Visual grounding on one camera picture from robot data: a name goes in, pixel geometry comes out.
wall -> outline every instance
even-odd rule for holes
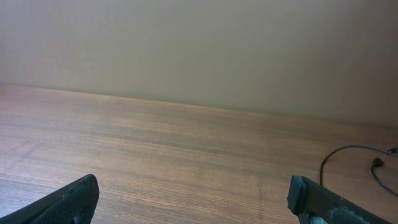
[[[0,83],[398,117],[397,1],[2,0]]]

black cable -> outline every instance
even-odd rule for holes
[[[388,150],[388,151],[383,151],[382,149],[379,149],[379,148],[376,148],[376,147],[371,147],[371,146],[344,146],[344,147],[338,148],[338,149],[334,150],[333,152],[331,152],[328,156],[326,156],[326,158],[324,158],[324,160],[322,161],[321,169],[320,169],[320,174],[319,174],[319,184],[320,184],[321,186],[323,186],[323,182],[322,182],[322,180],[323,180],[323,166],[325,165],[326,161],[327,161],[327,160],[329,159],[329,157],[331,157],[334,153],[336,153],[336,152],[338,152],[338,151],[340,151],[340,150],[343,150],[343,149],[347,149],[347,148],[369,149],[369,150],[381,152],[381,153],[384,153],[384,154],[387,154],[387,155],[390,155],[390,156],[398,157],[398,155],[395,154],[396,151],[398,150],[398,147],[393,148],[393,149],[390,149],[390,150]],[[381,167],[381,166],[383,165],[383,161],[382,161],[381,159],[379,159],[379,160],[381,161],[381,164],[380,164],[380,161],[376,161],[376,159],[373,161],[373,166],[371,167],[371,172],[372,172],[373,177],[374,177],[386,190],[388,190],[389,192],[393,193],[395,196],[398,197],[398,193],[395,192],[395,191],[393,191],[393,190],[391,190],[387,185],[383,184],[383,182],[381,182],[381,180],[380,180],[380,179],[376,176],[376,174],[374,173],[374,168],[375,168],[375,167]]]

wooden tabletop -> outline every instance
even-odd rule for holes
[[[92,223],[298,223],[292,175],[317,181],[337,147],[398,146],[392,128],[0,85],[0,217],[94,174]],[[325,187],[398,223],[395,158],[334,155]]]

cable connector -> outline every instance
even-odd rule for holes
[[[373,160],[373,165],[375,167],[382,167],[384,165],[384,161],[377,157]]]

wood grain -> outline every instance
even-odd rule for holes
[[[317,180],[347,144],[397,146],[392,128],[248,113],[115,96],[0,85],[0,216],[92,173],[93,223],[298,223],[292,175]],[[325,185],[398,223],[397,161],[350,149]]]

